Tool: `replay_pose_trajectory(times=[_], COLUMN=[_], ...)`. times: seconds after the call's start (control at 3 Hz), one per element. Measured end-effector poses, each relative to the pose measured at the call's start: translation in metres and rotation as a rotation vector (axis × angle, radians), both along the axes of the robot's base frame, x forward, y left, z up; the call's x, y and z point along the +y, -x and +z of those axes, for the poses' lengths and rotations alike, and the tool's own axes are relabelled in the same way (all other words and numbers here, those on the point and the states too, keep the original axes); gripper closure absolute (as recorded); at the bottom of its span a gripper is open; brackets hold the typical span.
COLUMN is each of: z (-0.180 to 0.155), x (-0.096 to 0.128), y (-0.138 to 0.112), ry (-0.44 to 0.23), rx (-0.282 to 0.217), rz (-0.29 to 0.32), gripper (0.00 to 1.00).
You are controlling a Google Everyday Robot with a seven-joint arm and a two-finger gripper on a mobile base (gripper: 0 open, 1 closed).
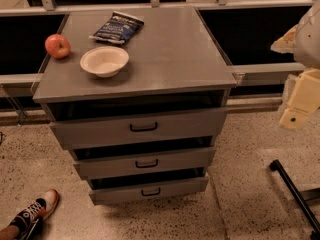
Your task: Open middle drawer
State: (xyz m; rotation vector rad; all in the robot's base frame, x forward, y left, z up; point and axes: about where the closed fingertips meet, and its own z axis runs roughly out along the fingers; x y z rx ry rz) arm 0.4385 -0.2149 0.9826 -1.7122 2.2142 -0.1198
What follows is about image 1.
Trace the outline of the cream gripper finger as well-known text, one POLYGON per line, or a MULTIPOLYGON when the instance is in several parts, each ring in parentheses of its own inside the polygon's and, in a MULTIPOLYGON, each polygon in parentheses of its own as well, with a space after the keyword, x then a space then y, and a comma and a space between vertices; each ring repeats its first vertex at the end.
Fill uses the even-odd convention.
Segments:
POLYGON ((296 130, 320 108, 320 70, 312 69, 295 78, 294 88, 279 120, 281 127, 296 130))
POLYGON ((296 30, 297 25, 290 28, 282 37, 273 42, 271 50, 281 54, 293 53, 296 30))

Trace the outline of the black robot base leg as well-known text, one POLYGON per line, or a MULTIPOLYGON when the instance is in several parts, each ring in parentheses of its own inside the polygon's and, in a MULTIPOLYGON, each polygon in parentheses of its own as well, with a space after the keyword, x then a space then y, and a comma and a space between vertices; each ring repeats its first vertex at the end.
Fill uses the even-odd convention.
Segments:
POLYGON ((313 228, 313 231, 310 235, 310 239, 320 240, 320 222, 318 221, 318 219, 316 218, 316 216, 314 215, 314 213, 308 205, 308 201, 320 199, 320 188, 299 191, 279 160, 273 160, 269 167, 272 171, 277 171, 279 173, 287 188, 291 192, 293 198, 295 199, 296 203, 298 204, 301 211, 307 218, 311 227, 313 228))

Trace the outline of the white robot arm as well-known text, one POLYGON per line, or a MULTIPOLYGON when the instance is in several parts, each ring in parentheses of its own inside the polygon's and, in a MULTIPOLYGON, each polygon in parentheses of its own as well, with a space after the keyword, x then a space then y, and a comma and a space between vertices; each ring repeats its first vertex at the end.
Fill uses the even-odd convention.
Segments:
POLYGON ((292 94, 279 124, 295 130, 320 108, 320 0, 316 0, 299 23, 271 45, 277 53, 292 53, 306 70, 295 78, 292 94))

